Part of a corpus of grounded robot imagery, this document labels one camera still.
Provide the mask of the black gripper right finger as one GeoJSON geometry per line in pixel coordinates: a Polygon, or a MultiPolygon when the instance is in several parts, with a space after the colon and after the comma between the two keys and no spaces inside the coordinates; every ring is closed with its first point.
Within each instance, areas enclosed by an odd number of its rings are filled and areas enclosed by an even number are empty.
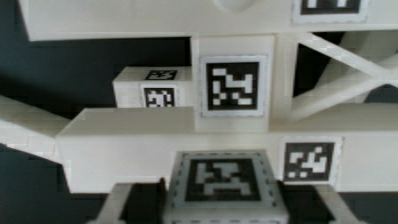
{"type": "Polygon", "coordinates": [[[367,224],[330,186],[277,184],[289,213],[287,224],[367,224]]]}

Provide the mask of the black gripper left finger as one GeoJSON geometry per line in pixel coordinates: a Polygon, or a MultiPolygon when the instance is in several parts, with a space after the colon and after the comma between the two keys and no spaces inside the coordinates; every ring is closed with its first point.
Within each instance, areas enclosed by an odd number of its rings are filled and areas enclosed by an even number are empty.
{"type": "Polygon", "coordinates": [[[163,224],[165,180],[156,183],[117,183],[97,217],[87,224],[163,224]]]}

